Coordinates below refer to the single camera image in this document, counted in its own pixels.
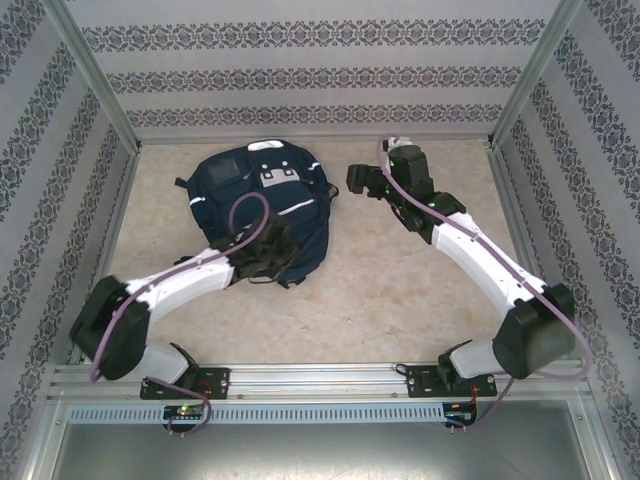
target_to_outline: enclosure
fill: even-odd
[[[638,8],[2,0],[0,478],[640,477]],[[523,268],[571,289],[588,378],[516,382],[477,434],[421,425],[446,402],[409,398],[394,365],[502,318],[385,202],[344,188],[390,132]],[[328,256],[295,288],[241,282],[153,326],[232,372],[214,425],[167,439],[139,384],[88,383],[69,329],[99,279],[206,247],[174,179],[266,138],[340,187]]]

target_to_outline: backpack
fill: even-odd
[[[230,233],[229,212],[248,192],[264,195],[271,210],[285,217],[300,252],[277,282],[300,284],[325,259],[329,244],[329,213],[338,189],[327,181],[320,163],[304,148],[283,140],[265,140],[218,153],[204,160],[186,188],[191,212],[210,244]],[[234,214],[234,229],[263,215],[256,198],[243,201]]]

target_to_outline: beige marble floor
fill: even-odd
[[[436,188],[456,195],[510,255],[513,247],[480,141],[420,142]],[[153,325],[201,363],[435,360],[501,323],[482,291],[450,259],[407,232],[386,203],[352,195],[350,163],[375,163],[375,144],[304,144],[341,188],[327,260],[298,287],[241,282],[201,296]],[[111,272],[121,280],[161,271],[206,241],[173,186],[233,145],[146,146]]]

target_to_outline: robotic arm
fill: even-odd
[[[563,284],[549,287],[526,272],[482,233],[453,195],[436,191],[426,156],[409,139],[392,138],[385,141],[383,147],[388,152],[391,175],[411,197],[462,225],[473,236],[416,208],[392,188],[380,167],[351,165],[347,174],[349,190],[361,194],[367,188],[369,197],[385,199],[407,230],[417,232],[428,244],[453,259],[504,318],[493,340],[469,340],[438,357],[438,373],[445,385],[453,389],[466,379],[503,371],[523,379],[571,352],[575,345],[573,333],[523,288],[502,263],[515,268],[524,281],[573,319],[571,292]],[[498,252],[499,259],[483,248],[480,239]]]
[[[158,274],[128,282],[120,282],[113,276],[103,278],[71,329],[72,342],[93,360],[114,312],[135,292],[149,285],[123,311],[111,332],[100,359],[100,373],[108,380],[141,381],[153,377],[191,389],[198,364],[176,344],[169,348],[148,342],[149,325],[197,296],[222,290],[244,278],[277,278],[286,270],[298,248],[291,240],[287,221],[275,213],[269,216],[255,240],[233,254],[220,256],[220,252],[255,234],[261,220]]]

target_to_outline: striped wall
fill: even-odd
[[[71,0],[143,140],[488,134],[558,0]]]
[[[129,152],[42,5],[0,0],[0,479],[98,271]]]
[[[503,147],[538,263],[564,281],[623,478],[640,477],[640,0],[585,1]]]

